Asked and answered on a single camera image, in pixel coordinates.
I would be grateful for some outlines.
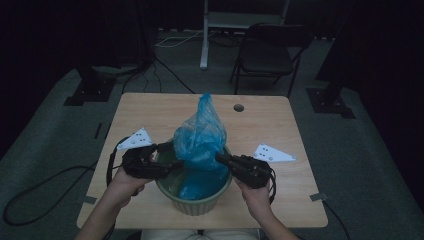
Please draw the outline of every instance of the white paper marker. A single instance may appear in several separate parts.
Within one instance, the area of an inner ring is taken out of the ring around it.
[[[296,160],[296,156],[270,147],[265,143],[259,144],[255,153],[253,154],[253,158],[266,162],[289,162]]]
[[[149,137],[145,128],[138,130],[131,135],[127,140],[118,145],[118,150],[126,150],[131,148],[145,147],[152,145],[153,142]]]

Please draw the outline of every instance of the green bowl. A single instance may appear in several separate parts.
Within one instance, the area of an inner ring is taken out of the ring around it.
[[[224,152],[230,153],[226,146],[224,147]],[[160,163],[172,163],[175,162],[176,159],[174,151],[156,154],[156,161]],[[210,197],[200,200],[185,200],[178,197],[180,185],[185,179],[185,172],[185,168],[173,170],[167,178],[156,180],[156,184],[160,191],[172,200],[175,208],[190,216],[203,215],[212,210],[219,197],[227,190],[228,186],[230,186],[232,179],[231,174],[228,173],[228,178],[224,186]]]

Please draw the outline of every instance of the chair leg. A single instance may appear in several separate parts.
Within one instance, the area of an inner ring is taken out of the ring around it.
[[[277,79],[275,79],[272,84],[276,84],[280,80],[281,77],[282,77],[282,75],[278,76]]]
[[[287,98],[290,98],[290,94],[291,94],[291,90],[293,89],[293,85],[294,85],[294,81],[296,79],[296,75],[297,75],[297,69],[299,68],[299,62],[300,62],[300,56],[296,61],[296,66],[294,67],[294,71],[290,80],[290,86],[289,86],[289,90],[287,91]]]
[[[233,82],[234,73],[236,72],[236,69],[237,69],[238,65],[239,65],[239,60],[237,59],[236,60],[236,63],[234,64],[233,71],[231,72],[230,83]]]
[[[234,95],[237,95],[238,84],[239,84],[239,80],[240,80],[240,70],[241,70],[241,67],[237,66],[236,84],[235,84],[235,87],[234,87]]]

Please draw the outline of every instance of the gray carpet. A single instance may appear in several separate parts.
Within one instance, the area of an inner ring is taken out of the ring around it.
[[[192,33],[170,33],[190,35]],[[214,37],[221,44],[225,38]],[[304,141],[318,188],[328,196],[328,204],[343,220],[352,239],[424,239],[424,217],[402,181],[384,142],[361,105],[358,95],[343,89],[341,96],[356,119],[335,114],[314,113],[306,88],[325,88],[316,81],[331,42],[316,40],[305,52],[290,102]],[[199,68],[201,41],[155,49],[157,58],[171,68],[196,93],[232,94],[228,79],[237,48],[211,43],[208,70]],[[124,69],[98,67],[104,73]],[[159,62],[144,74],[120,77],[108,102],[86,102],[64,106],[80,82],[76,71],[55,85],[31,122],[0,161],[0,205],[17,193],[72,166],[89,166],[102,150],[122,91],[190,93]],[[276,86],[248,79],[239,94],[284,95],[288,84]],[[83,172],[60,175],[42,188],[25,195],[12,206],[13,221],[30,220],[45,212]],[[88,172],[46,217],[26,226],[0,223],[1,239],[73,239],[76,219],[90,183]],[[304,239],[346,239],[336,217],[327,209],[329,224],[318,229],[293,229]],[[134,231],[116,230],[111,239],[125,239]]]

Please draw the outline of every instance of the black cable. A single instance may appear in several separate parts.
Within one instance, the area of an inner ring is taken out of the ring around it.
[[[113,223],[112,227],[106,233],[106,236],[103,238],[103,240],[108,240],[112,236],[113,231],[115,230],[115,224],[116,224],[116,221]]]
[[[141,25],[140,8],[138,8],[138,4],[135,0],[131,1],[131,6],[134,9],[134,18],[135,18],[135,22],[137,23],[136,24],[137,25],[137,27],[136,27],[136,30],[137,30],[137,47],[138,47],[137,64],[140,67],[142,65],[141,58],[143,56],[143,54],[141,52],[141,38],[142,38],[142,36],[141,36],[141,31],[140,31],[140,29],[141,29],[141,26],[140,26]]]
[[[306,239],[302,238],[302,237],[301,237],[301,236],[299,236],[299,235],[296,235],[296,237],[298,237],[300,240],[306,240]]]
[[[137,75],[137,74],[139,74],[140,73],[140,70],[137,70],[137,71],[135,71],[133,74],[131,74],[131,76],[129,76],[128,78],[127,78],[127,80],[125,80],[125,82],[124,82],[124,86],[122,86],[122,90],[121,90],[121,94],[124,94],[125,93],[125,86],[127,86],[127,84],[128,84],[128,82],[135,76],[135,75]]]
[[[344,223],[343,223],[343,221],[342,221],[342,219],[339,217],[339,215],[337,215],[336,214],[336,212],[328,205],[328,203],[325,201],[325,200],[323,200],[322,201],[322,203],[324,204],[324,206],[326,206],[327,208],[328,208],[328,210],[330,210],[330,212],[331,213],[333,213],[333,215],[337,218],[337,221],[339,221],[339,223],[340,223],[340,225],[342,226],[342,228],[343,228],[343,231],[344,231],[344,233],[345,233],[345,235],[346,235],[346,238],[348,239],[348,240],[351,240],[351,238],[350,238],[350,235],[349,235],[349,232],[347,231],[347,228],[346,228],[346,226],[344,225]]]
[[[271,190],[272,190],[272,194],[269,197],[269,204],[272,204],[272,202],[274,201],[274,198],[275,198],[275,194],[277,193],[277,183],[275,181],[275,171],[274,171],[274,169],[271,169],[271,170],[272,170],[272,174],[271,174],[272,186],[269,189],[269,191],[271,192]]]
[[[146,92],[147,86],[149,86],[149,79],[143,74],[143,78],[146,80],[146,84],[144,84],[143,92]]]
[[[160,77],[156,73],[156,70],[157,70],[156,64],[153,63],[153,66],[155,67],[155,69],[153,70],[153,75],[155,75],[155,77],[158,79],[158,81],[159,81],[159,92],[162,93],[162,82],[160,80]]]
[[[35,184],[31,187],[29,187],[28,189],[18,193],[17,195],[15,195],[12,199],[9,200],[9,202],[7,202],[6,206],[4,207],[3,210],[3,221],[5,223],[7,223],[10,226],[25,226],[31,223],[34,223],[42,218],[44,218],[47,214],[49,214],[64,198],[65,196],[71,191],[71,189],[77,184],[77,182],[88,172],[88,171],[94,171],[94,166],[97,164],[97,161],[95,161],[94,163],[92,163],[89,167],[87,166],[74,166],[74,167],[70,167],[67,168],[65,170],[62,170],[58,173],[56,173],[55,175],[47,178],[46,180]],[[81,173],[81,175],[79,175],[79,177],[71,184],[71,186],[65,191],[65,193],[44,213],[42,213],[40,216],[33,218],[31,220],[27,220],[27,221],[23,221],[23,222],[14,222],[12,220],[10,220],[9,218],[9,209],[13,206],[13,204],[19,200],[20,198],[22,198],[24,195],[36,190],[37,188],[41,187],[42,185],[44,185],[45,183],[49,182],[50,180],[52,180],[53,178],[59,176],[60,174],[63,174],[65,172],[71,171],[71,170],[76,170],[76,169],[85,169],[83,173]]]
[[[115,156],[116,152],[118,151],[118,145],[123,143],[125,140],[127,140],[129,137],[124,137],[121,139],[113,149],[113,152],[109,155],[109,162],[107,164],[107,170],[106,170],[106,186],[109,187],[109,184],[112,182],[112,170],[115,169],[113,167],[113,164],[115,162]]]
[[[212,39],[215,38],[215,37],[210,37],[209,43],[217,45],[219,47],[225,47],[225,48],[234,48],[234,47],[238,47],[240,45],[240,41],[237,39],[237,37],[231,36],[228,33],[224,33],[224,32],[222,32],[222,30],[221,30],[220,36],[223,36],[224,38],[231,40],[232,43],[231,44],[224,44],[224,43],[220,43],[220,42],[217,42],[217,41],[213,41]]]
[[[156,56],[155,56],[155,60],[158,61],[160,64],[162,64],[162,66],[164,66],[166,69],[168,69],[168,71],[170,73],[172,73],[175,78],[177,78],[177,80],[187,89],[189,90],[191,93],[196,94],[193,90],[191,90],[168,66],[166,66],[161,60],[159,60]]]

